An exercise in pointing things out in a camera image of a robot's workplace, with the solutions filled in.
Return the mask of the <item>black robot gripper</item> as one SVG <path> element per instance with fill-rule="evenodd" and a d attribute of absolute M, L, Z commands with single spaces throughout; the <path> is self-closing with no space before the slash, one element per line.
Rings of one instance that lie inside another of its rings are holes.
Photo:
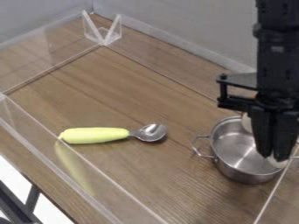
<path fill-rule="evenodd" d="M 218 107 L 248 112 L 259 154 L 272 153 L 272 113 L 299 112 L 299 29 L 269 30 L 255 27 L 256 71 L 222 73 Z"/>

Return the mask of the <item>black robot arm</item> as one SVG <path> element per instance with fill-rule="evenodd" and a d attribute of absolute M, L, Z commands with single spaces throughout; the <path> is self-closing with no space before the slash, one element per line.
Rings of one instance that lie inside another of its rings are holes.
<path fill-rule="evenodd" d="M 299 0 L 256 0 L 256 71 L 221 74 L 217 105 L 247 114 L 256 151 L 277 163 L 299 138 Z"/>

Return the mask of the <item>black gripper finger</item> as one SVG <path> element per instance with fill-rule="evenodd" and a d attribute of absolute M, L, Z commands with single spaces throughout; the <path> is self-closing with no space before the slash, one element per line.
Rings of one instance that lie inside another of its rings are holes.
<path fill-rule="evenodd" d="M 291 157 L 299 137 L 299 112 L 288 111 L 275 117 L 273 155 L 277 162 Z"/>

